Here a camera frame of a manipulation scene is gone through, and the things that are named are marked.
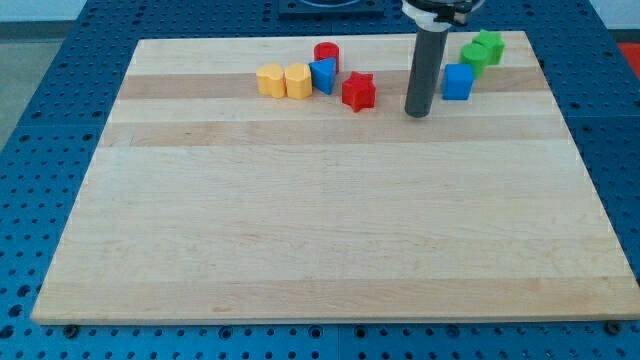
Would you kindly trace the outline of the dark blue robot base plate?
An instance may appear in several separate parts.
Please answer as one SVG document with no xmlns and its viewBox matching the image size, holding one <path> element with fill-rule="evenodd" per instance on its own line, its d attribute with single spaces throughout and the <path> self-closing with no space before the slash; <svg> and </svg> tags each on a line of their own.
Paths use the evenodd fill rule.
<svg viewBox="0 0 640 360">
<path fill-rule="evenodd" d="M 275 0 L 279 19 L 340 16 L 383 16 L 379 0 Z"/>
</svg>

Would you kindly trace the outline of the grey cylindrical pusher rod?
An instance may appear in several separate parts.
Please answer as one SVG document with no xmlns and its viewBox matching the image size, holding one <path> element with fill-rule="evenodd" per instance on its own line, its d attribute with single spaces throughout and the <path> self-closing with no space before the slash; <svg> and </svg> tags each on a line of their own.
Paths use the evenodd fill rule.
<svg viewBox="0 0 640 360">
<path fill-rule="evenodd" d="M 447 36 L 447 30 L 417 32 L 404 107 L 411 117 L 422 118 L 430 113 Z"/>
</svg>

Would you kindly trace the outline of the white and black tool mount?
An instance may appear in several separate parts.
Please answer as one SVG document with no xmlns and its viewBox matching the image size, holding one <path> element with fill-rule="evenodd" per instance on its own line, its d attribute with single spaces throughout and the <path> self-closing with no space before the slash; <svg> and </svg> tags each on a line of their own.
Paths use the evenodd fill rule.
<svg viewBox="0 0 640 360">
<path fill-rule="evenodd" d="M 443 32 L 466 26 L 471 14 L 484 3 L 484 0 L 403 0 L 401 10 L 419 29 Z"/>
</svg>

